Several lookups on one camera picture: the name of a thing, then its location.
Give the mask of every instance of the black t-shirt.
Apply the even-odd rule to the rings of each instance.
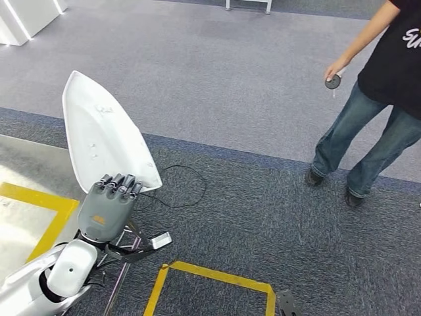
[[[401,107],[421,120],[421,0],[390,0],[401,12],[358,75],[374,101]]]

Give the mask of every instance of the person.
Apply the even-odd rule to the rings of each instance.
[[[421,138],[420,0],[386,1],[328,67],[324,79],[330,81],[384,30],[344,108],[316,145],[306,175],[308,184],[318,186],[336,170],[360,130],[389,106],[392,110],[381,137],[349,173],[345,194],[348,205],[361,204],[380,173]]]

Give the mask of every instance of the jeans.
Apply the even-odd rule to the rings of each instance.
[[[322,177],[336,170],[360,130],[386,107],[369,99],[355,83],[342,112],[317,144],[312,169]],[[420,138],[421,120],[393,107],[380,139],[349,172],[348,188],[358,198],[366,197],[380,173]]]

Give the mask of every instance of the yellow tape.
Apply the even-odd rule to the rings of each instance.
[[[158,273],[155,285],[152,289],[150,297],[143,313],[144,316],[153,316],[153,312],[161,295],[161,291],[164,287],[164,282],[168,273],[168,265],[162,265],[162,267]]]
[[[38,257],[54,246],[54,241],[57,239],[69,218],[70,218],[72,212],[79,204],[78,201],[74,199],[54,196],[6,182],[0,184],[0,196],[57,212],[42,235],[40,241],[32,250],[29,257],[26,259],[26,262]]]
[[[172,269],[192,273],[193,275],[200,275],[201,277],[211,278],[229,284],[234,284],[241,286],[244,288],[250,288],[251,290],[260,292],[268,292],[268,285],[266,283],[257,282],[248,278],[243,278],[242,276],[229,275],[225,272],[215,271],[208,268],[198,267],[197,265],[191,265],[189,263],[176,261],[170,265]]]
[[[275,316],[276,308],[276,294],[268,284],[268,298],[266,299],[266,316]]]
[[[164,282],[165,281],[169,269],[192,273],[193,275],[199,275],[201,277],[211,278],[213,280],[266,293],[268,296],[266,299],[266,311],[265,316],[275,316],[275,314],[276,296],[272,290],[272,287],[269,284],[250,280],[249,278],[243,278],[242,276],[230,275],[229,273],[221,271],[199,267],[197,265],[192,265],[190,263],[175,261],[170,265],[163,265],[158,273],[156,281],[151,292],[150,298],[148,301],[143,316],[153,316],[153,312],[159,299],[159,295],[161,295],[161,291],[164,287]]]

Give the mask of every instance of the white logo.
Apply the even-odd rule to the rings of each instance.
[[[413,28],[407,32],[406,36],[402,38],[407,41],[407,48],[419,48],[421,47],[421,30],[419,28]]]

